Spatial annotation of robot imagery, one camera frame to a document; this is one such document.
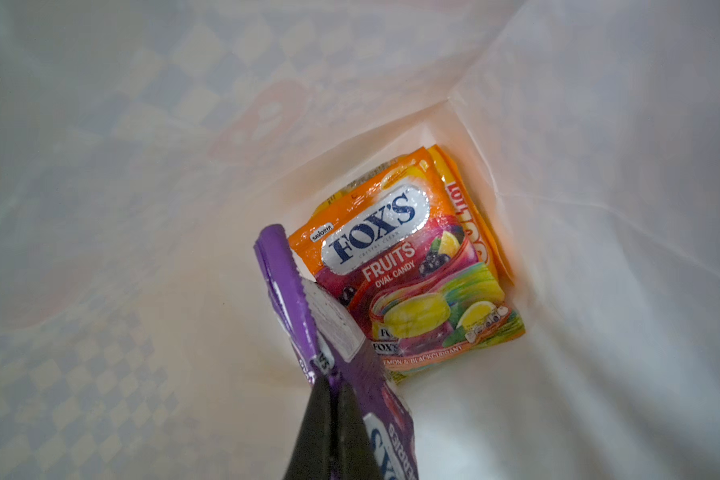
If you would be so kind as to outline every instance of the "orange candy bag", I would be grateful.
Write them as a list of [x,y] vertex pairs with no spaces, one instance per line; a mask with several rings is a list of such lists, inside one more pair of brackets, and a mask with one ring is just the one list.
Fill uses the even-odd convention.
[[288,241],[397,380],[525,332],[498,246],[437,146],[352,182]]

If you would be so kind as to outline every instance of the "candy wrapper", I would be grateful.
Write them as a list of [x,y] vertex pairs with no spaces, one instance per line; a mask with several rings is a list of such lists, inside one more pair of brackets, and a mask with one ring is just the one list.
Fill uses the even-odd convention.
[[306,378],[314,384],[320,372],[334,396],[340,383],[351,385],[382,476],[416,480],[413,419],[373,345],[336,299],[301,278],[281,225],[262,230],[254,250]]
[[525,332],[498,282],[511,272],[437,146],[336,192],[289,242],[396,380]]

